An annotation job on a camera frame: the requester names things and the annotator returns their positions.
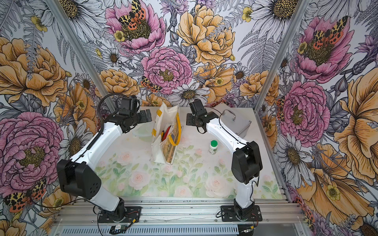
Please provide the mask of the red utility knife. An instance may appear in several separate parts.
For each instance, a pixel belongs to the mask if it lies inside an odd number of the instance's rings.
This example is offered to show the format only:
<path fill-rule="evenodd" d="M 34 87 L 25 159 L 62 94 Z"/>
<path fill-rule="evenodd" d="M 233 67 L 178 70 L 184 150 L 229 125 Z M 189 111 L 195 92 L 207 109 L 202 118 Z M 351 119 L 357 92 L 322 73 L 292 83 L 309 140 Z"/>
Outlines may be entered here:
<path fill-rule="evenodd" d="M 161 141 L 163 142 L 166 138 L 167 135 L 169 134 L 171 126 L 167 126 L 166 129 L 161 133 Z"/>

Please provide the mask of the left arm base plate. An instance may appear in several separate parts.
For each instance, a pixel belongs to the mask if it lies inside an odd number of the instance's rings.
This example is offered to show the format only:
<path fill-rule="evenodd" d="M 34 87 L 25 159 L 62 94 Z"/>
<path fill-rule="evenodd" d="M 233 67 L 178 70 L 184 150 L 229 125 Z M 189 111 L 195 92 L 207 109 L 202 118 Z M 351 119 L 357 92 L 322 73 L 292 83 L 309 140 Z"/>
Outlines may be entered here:
<path fill-rule="evenodd" d="M 142 207 L 140 206 L 124 206 L 115 211 L 101 210 L 99 223 L 137 223 L 141 216 Z"/>

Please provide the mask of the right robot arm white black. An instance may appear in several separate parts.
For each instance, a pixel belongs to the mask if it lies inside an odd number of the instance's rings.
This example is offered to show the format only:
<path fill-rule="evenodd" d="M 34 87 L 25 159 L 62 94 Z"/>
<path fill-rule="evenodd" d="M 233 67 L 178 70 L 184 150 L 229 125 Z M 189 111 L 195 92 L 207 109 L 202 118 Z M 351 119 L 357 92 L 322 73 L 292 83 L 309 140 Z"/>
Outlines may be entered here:
<path fill-rule="evenodd" d="M 247 142 L 222 121 L 214 112 L 208 112 L 200 100 L 190 103 L 191 113 L 187 114 L 186 125 L 202 128 L 204 133 L 215 136 L 232 154 L 231 171 L 239 181 L 234 199 L 235 216 L 239 221 L 256 219 L 253 192 L 258 185 L 263 169 L 259 146 L 255 141 Z"/>

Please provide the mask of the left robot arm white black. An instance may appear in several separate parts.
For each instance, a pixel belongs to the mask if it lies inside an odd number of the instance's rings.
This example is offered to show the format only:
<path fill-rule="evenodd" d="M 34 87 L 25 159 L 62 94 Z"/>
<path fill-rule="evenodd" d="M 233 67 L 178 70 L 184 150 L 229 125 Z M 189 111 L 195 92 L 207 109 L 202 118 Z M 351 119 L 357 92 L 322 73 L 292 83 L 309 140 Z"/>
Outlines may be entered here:
<path fill-rule="evenodd" d="M 69 160 L 60 160 L 57 174 L 61 190 L 80 197 L 97 206 L 99 219 L 121 222 L 127 212 L 124 200 L 106 190 L 95 172 L 101 157 L 122 134 L 130 132 L 138 124 L 152 120 L 149 110 L 139 111 L 136 96 L 121 96 L 120 106 L 106 119 L 100 119 L 100 130 Z"/>

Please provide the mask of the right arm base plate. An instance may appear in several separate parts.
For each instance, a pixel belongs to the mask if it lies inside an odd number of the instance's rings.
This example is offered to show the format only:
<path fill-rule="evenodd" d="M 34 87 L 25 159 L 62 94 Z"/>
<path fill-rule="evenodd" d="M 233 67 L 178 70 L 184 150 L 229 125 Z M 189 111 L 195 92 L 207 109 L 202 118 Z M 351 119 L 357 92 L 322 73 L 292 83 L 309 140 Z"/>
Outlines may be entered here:
<path fill-rule="evenodd" d="M 220 217 L 223 222 L 261 222 L 263 220 L 258 205 L 250 205 L 248 208 L 221 206 Z"/>

